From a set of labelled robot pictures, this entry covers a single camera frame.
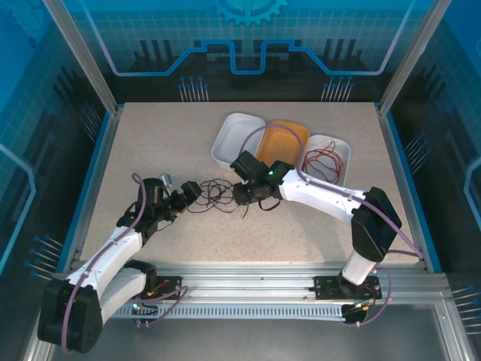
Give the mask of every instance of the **blue edge trim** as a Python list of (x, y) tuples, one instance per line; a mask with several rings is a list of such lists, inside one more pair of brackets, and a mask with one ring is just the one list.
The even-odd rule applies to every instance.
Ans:
[(90, 183), (92, 182), (93, 170), (95, 168), (95, 164), (97, 164), (98, 155), (100, 154), (100, 148), (102, 146), (102, 142), (104, 141), (105, 132), (109, 123), (110, 114), (108, 112), (105, 112), (104, 121), (102, 122), (102, 127), (100, 128), (100, 132), (98, 134), (97, 143), (95, 143), (95, 148), (93, 150), (92, 158), (90, 160), (89, 169), (87, 170), (85, 181), (83, 182), (82, 186), (82, 191), (80, 192), (80, 196), (78, 198), (77, 207), (75, 208), (75, 213), (70, 223), (70, 228), (68, 229), (67, 238), (65, 239), (65, 243), (62, 249), (62, 254), (60, 255), (59, 263), (57, 264), (57, 272), (64, 272), (68, 254), (70, 253), (70, 248), (72, 247), (72, 242), (74, 241), (75, 230), (78, 227), (80, 213), (82, 211), (83, 204), (85, 203), (85, 198), (87, 196), (87, 191), (89, 190)]
[[(419, 219), (419, 223), (421, 224), (422, 234), (424, 235), (424, 239), (426, 243), (426, 250), (428, 251), (429, 258), (431, 259), (433, 271), (436, 273), (441, 273), (443, 270), (441, 269), (441, 264), (439, 262), (439, 258), (437, 257), (436, 248), (434, 247), (433, 239), (431, 237), (431, 233), (429, 232), (428, 222), (426, 221), (424, 211), (422, 210), (422, 206), (421, 206), (421, 202), (419, 201), (419, 196), (416, 190), (416, 186), (414, 185), (414, 179), (409, 171), (409, 165), (407, 164), (407, 159), (406, 159), (406, 156), (404, 155), (401, 139), (399, 138), (399, 133), (398, 133), (398, 130), (396, 129), (396, 125), (394, 123), (394, 119), (392, 117), (391, 111), (387, 113), (387, 120), (389, 123), (389, 127), (391, 128), (391, 131), (392, 131), (392, 135), (394, 138), (396, 149), (399, 154), (399, 158), (401, 159), (401, 165), (403, 167), (404, 174), (406, 175), (407, 185), (410, 189), (411, 196), (413, 197), (414, 208), (416, 209), (416, 214)], [(67, 238), (65, 239), (65, 245), (63, 247), (62, 254), (60, 255), (59, 264), (57, 265), (57, 272), (63, 272), (65, 264), (67, 262), (68, 254), (70, 252), (70, 247), (72, 246), (72, 242), (74, 240), (75, 230), (77, 229), (77, 226), (78, 226), (80, 212), (82, 211), (83, 204), (85, 203), (87, 190), (89, 189), (90, 182), (92, 180), (93, 170), (94, 170), (95, 164), (97, 163), (101, 144), (104, 140), (105, 131), (107, 129), (107, 125), (109, 121), (110, 121), (110, 115), (109, 113), (106, 113), (104, 117), (104, 121), (102, 122), (100, 133), (98, 135), (97, 144), (95, 145), (95, 149), (93, 151), (92, 159), (90, 160), (89, 169), (87, 171), (85, 181), (83, 182), (82, 191), (80, 193), (77, 207), (75, 208), (74, 217), (71, 221)]]
[(396, 128), (396, 125), (394, 123), (394, 118), (392, 117), (391, 111), (387, 113), (386, 117), (389, 123), (389, 127), (391, 128), (391, 131), (392, 131), (392, 136), (394, 138), (396, 150), (398, 151), (399, 158), (401, 159), (403, 172), (406, 175), (409, 191), (411, 192), (411, 196), (413, 197), (414, 208), (416, 210), (416, 215), (419, 219), (419, 224), (421, 225), (421, 231), (422, 231), (422, 234), (424, 235), (424, 239), (426, 243), (426, 251), (428, 252), (428, 256), (431, 260), (433, 271), (436, 273), (441, 273), (443, 269), (441, 268), (439, 258), (437, 257), (437, 252), (436, 252), (436, 248), (434, 247), (433, 238), (431, 237), (431, 233), (429, 232), (428, 222), (426, 221), (424, 211), (422, 210), (421, 202), (419, 201), (418, 192), (414, 184), (414, 179), (409, 170), (409, 165), (407, 164), (407, 159), (404, 154), (403, 146), (401, 144), (401, 139), (399, 138), (398, 129)]

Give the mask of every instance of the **cable bundle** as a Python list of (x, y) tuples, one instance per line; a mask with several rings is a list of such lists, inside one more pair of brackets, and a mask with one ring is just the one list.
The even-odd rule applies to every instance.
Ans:
[[(223, 213), (232, 214), (239, 209), (239, 206), (235, 204), (234, 193), (232, 192), (234, 184), (228, 180), (226, 181), (222, 178), (206, 180), (200, 184), (200, 187), (202, 189), (202, 194), (197, 201), (195, 201), (195, 204), (204, 207), (204, 209), (198, 211), (187, 208), (190, 213), (204, 213), (215, 208)], [(235, 206), (235, 208), (228, 209), (230, 205)], [(247, 206), (242, 219), (245, 218), (248, 210), (249, 206)]]
[[(329, 143), (324, 148), (310, 150), (306, 153), (306, 156), (304, 157), (301, 170), (305, 173), (310, 174), (310, 172), (307, 170), (307, 167), (309, 166), (311, 171), (314, 170), (319, 172), (327, 182), (336, 184), (340, 179), (340, 173), (343, 170), (344, 162), (340, 158), (339, 154), (337, 154), (335, 149), (336, 142), (331, 141), (331, 143)], [(334, 163), (334, 167), (326, 165), (325, 162), (328, 162), (328, 160), (325, 158), (329, 158)], [(328, 169), (329, 171), (332, 171), (334, 173), (334, 178), (329, 179), (321, 170), (321, 166), (325, 169)]]

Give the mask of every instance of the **gear logo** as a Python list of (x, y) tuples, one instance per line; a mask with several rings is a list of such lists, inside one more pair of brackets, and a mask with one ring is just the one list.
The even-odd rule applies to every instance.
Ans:
[(287, 5), (287, 0), (213, 0), (217, 15), (223, 15), (226, 21), (234, 20), (235, 25), (241, 23), (250, 26), (262, 21), (271, 21), (273, 14), (280, 13), (280, 7)]
[(10, 10), (30, 38), (34, 38), (44, 25), (45, 10), (41, 0), (0, 0), (0, 8)]

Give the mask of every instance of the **floor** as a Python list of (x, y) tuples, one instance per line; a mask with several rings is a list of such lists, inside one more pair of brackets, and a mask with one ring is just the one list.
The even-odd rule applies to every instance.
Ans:
[(448, 360), (430, 308), (391, 306), (375, 323), (347, 329), (341, 323), (286, 320), (166, 320), (151, 329), (111, 320), (94, 348), (52, 361)]

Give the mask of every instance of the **white plastic bin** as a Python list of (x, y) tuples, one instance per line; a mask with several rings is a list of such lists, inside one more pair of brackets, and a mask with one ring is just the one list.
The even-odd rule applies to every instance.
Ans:
[[(226, 117), (212, 146), (212, 157), (219, 167), (230, 169), (230, 165), (239, 156), (242, 143), (247, 136), (257, 128), (265, 126), (265, 121), (259, 117), (244, 113), (233, 113)], [(254, 134), (247, 142), (244, 150), (256, 156), (265, 129)]]
[[(337, 138), (330, 137), (328, 135), (312, 135), (309, 138), (309, 141), (307, 141), (306, 147), (304, 148), (304, 158), (306, 158), (307, 152), (310, 152), (311, 150), (319, 149), (319, 148), (325, 148), (331, 143), (332, 141), (335, 142), (335, 152), (339, 155), (339, 157), (343, 161), (343, 167), (340, 171), (340, 176), (337, 182), (335, 183), (338, 186), (343, 186), (344, 182), (346, 181), (346, 176), (347, 176), (347, 170), (349, 168), (349, 160), (351, 157), (351, 147), (345, 142)], [(325, 163), (330, 168), (335, 168), (334, 161), (327, 156), (322, 158), (322, 162)], [(320, 165), (316, 164), (316, 167), (321, 170), (325, 176), (328, 179), (333, 179), (335, 176), (335, 173)], [(325, 177), (317, 172), (315, 169), (312, 169), (312, 167), (307, 167), (307, 173), (314, 178), (317, 178), (321, 181), (326, 181)]]

